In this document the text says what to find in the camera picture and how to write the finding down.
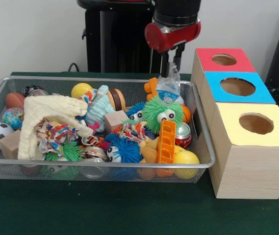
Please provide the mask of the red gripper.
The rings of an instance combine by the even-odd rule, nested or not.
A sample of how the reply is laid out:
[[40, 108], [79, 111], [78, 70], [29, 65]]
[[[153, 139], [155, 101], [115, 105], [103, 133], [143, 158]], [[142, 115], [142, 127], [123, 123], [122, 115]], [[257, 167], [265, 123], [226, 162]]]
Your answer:
[[173, 59], [177, 68], [180, 68], [182, 53], [185, 44], [196, 39], [201, 31], [201, 21], [183, 27], [169, 27], [153, 22], [145, 27], [145, 39], [148, 46], [162, 55], [161, 73], [162, 77], [169, 74], [168, 51], [176, 49]]

